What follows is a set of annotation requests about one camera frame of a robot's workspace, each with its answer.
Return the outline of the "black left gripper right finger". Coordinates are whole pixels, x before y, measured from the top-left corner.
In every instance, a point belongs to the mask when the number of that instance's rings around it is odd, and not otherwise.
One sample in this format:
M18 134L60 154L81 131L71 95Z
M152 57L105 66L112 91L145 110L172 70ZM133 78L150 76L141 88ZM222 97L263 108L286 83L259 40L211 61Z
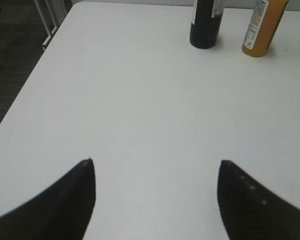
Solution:
M300 209L231 160L220 162L217 202L231 240L300 240Z

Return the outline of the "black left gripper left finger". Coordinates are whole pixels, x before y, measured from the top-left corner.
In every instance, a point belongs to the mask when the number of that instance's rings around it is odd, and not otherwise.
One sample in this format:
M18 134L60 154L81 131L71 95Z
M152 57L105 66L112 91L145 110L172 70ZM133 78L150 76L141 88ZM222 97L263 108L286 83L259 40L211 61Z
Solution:
M0 240L82 240L95 204L95 166L89 158L0 216Z

